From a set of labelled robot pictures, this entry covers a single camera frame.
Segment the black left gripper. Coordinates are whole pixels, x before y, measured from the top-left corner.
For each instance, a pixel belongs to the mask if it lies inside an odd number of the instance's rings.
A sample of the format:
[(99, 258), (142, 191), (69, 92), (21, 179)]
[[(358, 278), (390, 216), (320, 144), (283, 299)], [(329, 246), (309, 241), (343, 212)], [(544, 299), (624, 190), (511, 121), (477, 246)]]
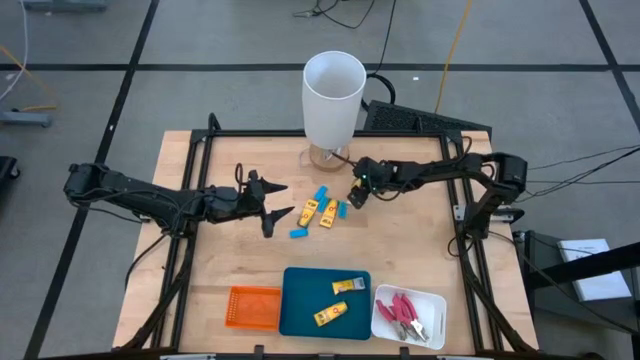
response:
[(294, 206), (272, 210), (268, 213), (264, 201), (267, 194), (286, 190), (287, 186), (266, 181), (258, 175), (256, 170), (251, 170), (248, 179), (244, 180), (244, 169), (236, 168), (234, 177), (238, 184), (238, 197), (232, 219), (241, 220), (258, 216), (261, 219), (263, 236), (271, 238), (274, 232), (274, 223), (289, 214)]

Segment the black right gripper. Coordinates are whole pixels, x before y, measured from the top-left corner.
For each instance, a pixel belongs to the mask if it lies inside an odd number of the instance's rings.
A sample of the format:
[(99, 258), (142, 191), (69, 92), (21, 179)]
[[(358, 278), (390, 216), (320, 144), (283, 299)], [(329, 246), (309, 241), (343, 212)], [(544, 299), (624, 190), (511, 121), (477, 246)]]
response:
[(377, 162), (370, 157), (362, 157), (353, 168), (355, 178), (362, 180), (363, 188), (352, 188), (347, 200), (355, 209), (361, 209), (368, 198), (368, 191), (384, 193), (399, 191), (400, 183), (393, 180), (393, 166), (385, 162)]

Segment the pink handled pliers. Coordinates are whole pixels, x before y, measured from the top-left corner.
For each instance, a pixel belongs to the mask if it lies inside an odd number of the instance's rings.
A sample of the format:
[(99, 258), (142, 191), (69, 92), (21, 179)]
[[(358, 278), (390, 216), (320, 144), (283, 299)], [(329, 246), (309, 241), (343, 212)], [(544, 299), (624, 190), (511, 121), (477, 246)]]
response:
[(375, 300), (378, 312), (391, 325), (398, 339), (405, 341), (408, 337), (407, 318), (400, 305), (386, 306), (380, 299)]
[(394, 295), (391, 311), (409, 336), (416, 341), (427, 342), (429, 337), (426, 330), (419, 322), (417, 312), (405, 294), (396, 293)]

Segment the black perforated panel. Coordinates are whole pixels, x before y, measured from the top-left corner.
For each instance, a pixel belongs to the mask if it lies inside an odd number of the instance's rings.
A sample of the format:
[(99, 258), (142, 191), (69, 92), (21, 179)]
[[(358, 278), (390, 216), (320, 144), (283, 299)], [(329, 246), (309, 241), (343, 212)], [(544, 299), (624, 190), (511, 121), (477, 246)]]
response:
[(365, 130), (484, 131), (492, 136), (490, 126), (424, 112), (408, 107), (372, 100), (369, 103)]

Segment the white shade wooden base lamp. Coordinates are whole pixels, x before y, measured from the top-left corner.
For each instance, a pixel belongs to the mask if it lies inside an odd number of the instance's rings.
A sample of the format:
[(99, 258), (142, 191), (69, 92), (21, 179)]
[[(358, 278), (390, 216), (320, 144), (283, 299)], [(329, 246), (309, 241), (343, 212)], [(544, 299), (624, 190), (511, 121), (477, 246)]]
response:
[(360, 111), (366, 70), (353, 55), (326, 51), (307, 61), (302, 72), (302, 110), (309, 159), (336, 172), (349, 156)]

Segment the teal plastic tray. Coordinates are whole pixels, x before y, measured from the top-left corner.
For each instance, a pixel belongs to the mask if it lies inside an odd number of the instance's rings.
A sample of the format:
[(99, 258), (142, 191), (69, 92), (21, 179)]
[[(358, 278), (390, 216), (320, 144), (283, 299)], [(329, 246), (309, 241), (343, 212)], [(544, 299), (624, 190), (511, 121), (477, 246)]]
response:
[[(333, 284), (362, 278), (364, 288), (334, 293)], [(285, 336), (368, 340), (371, 277), (363, 270), (288, 267), (283, 274), (279, 333)], [(346, 312), (319, 326), (314, 315), (344, 302)]]

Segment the orange mesh basket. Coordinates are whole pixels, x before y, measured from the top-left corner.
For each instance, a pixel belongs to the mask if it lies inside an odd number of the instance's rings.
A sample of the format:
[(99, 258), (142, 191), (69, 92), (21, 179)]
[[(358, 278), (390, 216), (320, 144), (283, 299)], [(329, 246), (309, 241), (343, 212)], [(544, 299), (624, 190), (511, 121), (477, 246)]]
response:
[(232, 286), (225, 326), (276, 331), (279, 327), (280, 306), (281, 289), (278, 287)]

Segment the white plastic tray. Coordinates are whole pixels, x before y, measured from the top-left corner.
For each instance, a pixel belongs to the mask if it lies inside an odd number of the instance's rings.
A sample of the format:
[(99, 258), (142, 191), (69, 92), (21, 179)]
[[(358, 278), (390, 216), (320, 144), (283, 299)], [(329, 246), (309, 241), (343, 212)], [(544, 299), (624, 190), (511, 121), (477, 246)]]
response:
[[(396, 293), (405, 294), (412, 302), (419, 322), (424, 326), (429, 337), (426, 343), (416, 341), (409, 335), (405, 341), (399, 340), (391, 325), (378, 312), (375, 300), (380, 299), (386, 306), (391, 306)], [(371, 332), (378, 338), (417, 345), (431, 350), (441, 350), (446, 342), (446, 313), (447, 303), (440, 295), (383, 284), (375, 291)]]

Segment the white booklet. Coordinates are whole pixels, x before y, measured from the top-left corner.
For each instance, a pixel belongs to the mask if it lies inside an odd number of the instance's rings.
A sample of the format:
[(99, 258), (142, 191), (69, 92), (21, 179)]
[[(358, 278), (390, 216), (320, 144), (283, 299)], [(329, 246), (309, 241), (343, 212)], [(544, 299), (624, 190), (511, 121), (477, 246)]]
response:
[[(609, 251), (606, 239), (560, 240), (557, 243), (564, 262), (575, 261)], [(620, 271), (576, 280), (574, 289), (581, 302), (630, 298), (631, 291)]]

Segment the grey desk foot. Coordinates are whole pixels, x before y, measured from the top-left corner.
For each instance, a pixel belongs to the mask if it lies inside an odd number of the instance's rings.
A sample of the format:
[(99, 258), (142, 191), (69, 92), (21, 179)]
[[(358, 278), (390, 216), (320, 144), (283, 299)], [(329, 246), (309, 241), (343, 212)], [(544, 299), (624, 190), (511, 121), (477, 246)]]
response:
[(106, 0), (20, 0), (26, 10), (42, 12), (101, 12)]
[(41, 126), (47, 128), (51, 125), (52, 119), (48, 114), (29, 112), (0, 112), (0, 124)]

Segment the black chair base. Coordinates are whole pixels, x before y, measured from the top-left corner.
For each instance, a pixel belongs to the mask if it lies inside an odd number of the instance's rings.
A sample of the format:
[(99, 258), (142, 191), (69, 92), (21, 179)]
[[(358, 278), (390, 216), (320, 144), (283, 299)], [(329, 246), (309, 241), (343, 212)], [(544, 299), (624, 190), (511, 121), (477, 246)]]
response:
[(5, 192), (11, 182), (21, 175), (17, 159), (10, 156), (0, 156), (0, 194)]

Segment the black metal table frame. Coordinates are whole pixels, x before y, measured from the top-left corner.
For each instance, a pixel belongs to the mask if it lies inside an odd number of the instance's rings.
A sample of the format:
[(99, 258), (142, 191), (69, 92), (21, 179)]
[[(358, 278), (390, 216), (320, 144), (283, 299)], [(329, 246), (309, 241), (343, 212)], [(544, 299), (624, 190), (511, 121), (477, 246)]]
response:
[(350, 190), (348, 165), (325, 172), (307, 162), (309, 146), (347, 147), (353, 158), (436, 161), (452, 156), (456, 148), (439, 137), (423, 134), (360, 137), (353, 125), (313, 119), (303, 135), (241, 135), (213, 140), (206, 170), (210, 182), (228, 184), (237, 163), (268, 179), (284, 183), (284, 192), (272, 195), (272, 207), (289, 214), (272, 238), (246, 219), (218, 226), (200, 226), (188, 292), (174, 300), (161, 329), (150, 338), (154, 345), (176, 346), (182, 352), (246, 353), (263, 346), (267, 353), (341, 355), (393, 354), (398, 344), (366, 340), (284, 336), (278, 331), (228, 328), (224, 315), (234, 285), (278, 287), (287, 267), (339, 268), (367, 271), (374, 284), (392, 284), (438, 293), (448, 303), (446, 353), (469, 354), (477, 348), (507, 349), (509, 344), (478, 297), (468, 297), (452, 237), (455, 202), (480, 199), (483, 186), (475, 181), (438, 182), (382, 199), (370, 198), (361, 209), (350, 209), (345, 220), (325, 229), (313, 225), (304, 239), (289, 232), (304, 202), (320, 186), (333, 197)]

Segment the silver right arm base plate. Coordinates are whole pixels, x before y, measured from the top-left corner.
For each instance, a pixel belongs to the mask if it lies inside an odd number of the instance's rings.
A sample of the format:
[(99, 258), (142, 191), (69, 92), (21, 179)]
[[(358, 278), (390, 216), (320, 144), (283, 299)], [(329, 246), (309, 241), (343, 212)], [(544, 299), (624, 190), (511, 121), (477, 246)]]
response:
[[(466, 212), (465, 205), (454, 205), (454, 218), (456, 221), (462, 221)], [(509, 205), (501, 205), (491, 215), (490, 220), (493, 222), (513, 223), (522, 217), (524, 212), (521, 209), (511, 207)]]

